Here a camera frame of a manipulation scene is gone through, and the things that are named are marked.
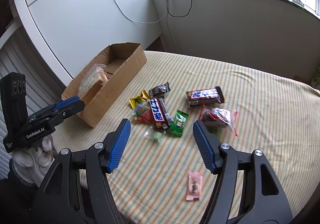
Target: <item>pink candy wrapper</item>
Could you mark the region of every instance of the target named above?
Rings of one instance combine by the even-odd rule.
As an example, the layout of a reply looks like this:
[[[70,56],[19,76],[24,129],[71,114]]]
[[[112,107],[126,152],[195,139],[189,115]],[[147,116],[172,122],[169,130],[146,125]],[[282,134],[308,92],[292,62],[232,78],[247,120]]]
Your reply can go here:
[[[202,172],[189,172],[187,201],[198,201],[201,199]]]

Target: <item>glove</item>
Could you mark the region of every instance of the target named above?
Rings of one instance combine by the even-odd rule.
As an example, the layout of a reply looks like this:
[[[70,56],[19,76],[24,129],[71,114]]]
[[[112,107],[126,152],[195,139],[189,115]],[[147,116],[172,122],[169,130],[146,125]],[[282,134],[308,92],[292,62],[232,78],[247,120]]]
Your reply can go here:
[[[17,178],[27,186],[36,184],[39,187],[54,160],[52,143],[48,137],[42,139],[40,146],[37,151],[31,147],[11,152],[13,171]]]

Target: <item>snack package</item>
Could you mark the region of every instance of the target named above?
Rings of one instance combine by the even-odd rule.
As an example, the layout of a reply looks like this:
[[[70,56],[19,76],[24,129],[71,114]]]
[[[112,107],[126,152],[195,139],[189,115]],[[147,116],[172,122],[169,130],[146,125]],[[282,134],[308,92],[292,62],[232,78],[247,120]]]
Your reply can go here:
[[[166,117],[164,116],[164,112],[162,106],[160,104],[159,98],[153,98],[149,101],[153,119],[155,122],[155,130],[168,130],[169,125]]]
[[[165,135],[164,131],[163,132],[155,131],[153,126],[144,133],[144,137],[148,139],[154,139],[159,143],[161,142],[162,137],[164,135]]]
[[[162,108],[162,111],[164,113],[165,118],[167,119],[168,125],[171,125],[173,123],[172,117],[169,115],[167,108],[164,104],[164,98],[159,98],[159,102]]]
[[[186,124],[188,117],[189,117],[189,114],[186,114],[180,110],[177,110],[177,113],[173,120],[173,124],[170,126],[170,133],[181,137],[183,133],[184,125]]]
[[[94,64],[80,83],[78,96],[86,106],[108,81],[105,67],[104,64]]]
[[[150,99],[149,95],[143,89],[139,96],[135,96],[135,97],[129,99],[129,105],[130,105],[131,109],[135,109],[138,104],[141,104],[142,102],[146,102],[149,99]]]
[[[132,112],[132,117],[138,122],[143,124],[154,124],[154,119],[149,102],[138,104]]]
[[[159,85],[156,86],[152,89],[149,90],[149,96],[151,99],[155,98],[155,97],[163,97],[165,93],[169,92],[170,86],[169,86],[169,82],[163,84],[163,85]]]
[[[205,126],[216,129],[228,128],[238,137],[236,131],[236,117],[238,115],[237,110],[232,113],[229,110],[222,108],[211,108],[208,109],[205,105],[202,106],[199,120],[201,120]]]
[[[219,86],[209,89],[187,91],[186,94],[188,98],[188,108],[194,105],[224,103],[222,90]]]
[[[202,172],[189,172],[187,201],[198,201],[201,199]]]

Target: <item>blue gripper pad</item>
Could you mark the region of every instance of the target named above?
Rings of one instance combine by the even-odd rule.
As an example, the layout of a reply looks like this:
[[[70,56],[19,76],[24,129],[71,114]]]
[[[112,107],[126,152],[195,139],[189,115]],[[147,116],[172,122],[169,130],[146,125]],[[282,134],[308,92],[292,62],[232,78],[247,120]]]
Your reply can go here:
[[[111,151],[110,151],[110,159],[108,163],[108,171],[111,173],[114,169],[118,168],[119,162],[121,160],[124,149],[127,145],[129,136],[131,132],[131,123],[127,120],[122,127],[118,138],[116,139]]]
[[[214,163],[214,153],[198,122],[194,122],[193,124],[193,137],[195,138],[205,167],[210,170],[212,174],[215,174],[217,167]]]
[[[68,98],[67,100],[61,101],[60,103],[56,104],[56,106],[53,108],[53,111],[58,110],[61,107],[66,106],[66,105],[68,105],[68,104],[70,104],[73,101],[76,101],[78,99],[79,99],[79,97],[73,96],[73,97]]]

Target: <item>bed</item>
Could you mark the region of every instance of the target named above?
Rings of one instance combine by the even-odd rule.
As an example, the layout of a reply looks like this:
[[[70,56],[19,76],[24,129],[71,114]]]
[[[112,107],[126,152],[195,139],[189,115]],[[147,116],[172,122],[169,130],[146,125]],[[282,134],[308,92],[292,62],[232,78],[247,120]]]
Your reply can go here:
[[[204,167],[192,135],[200,107],[187,108],[185,91],[221,86],[226,109],[236,109],[239,137],[223,131],[221,142],[234,149],[260,149],[268,158],[295,216],[320,180],[320,92],[276,75],[225,62],[172,53],[145,51],[146,65],[121,93],[95,128],[73,116],[52,134],[57,151],[84,150],[114,131],[132,110],[128,99],[142,89],[169,81],[165,101],[169,113],[189,113],[181,138],[161,143],[144,137],[149,126],[132,123],[132,131],[118,169],[108,176],[120,212],[135,223],[198,223],[216,176]],[[186,201],[189,171],[204,173],[202,199]],[[85,185],[85,173],[82,172]],[[243,173],[238,172],[230,218],[237,215]]]

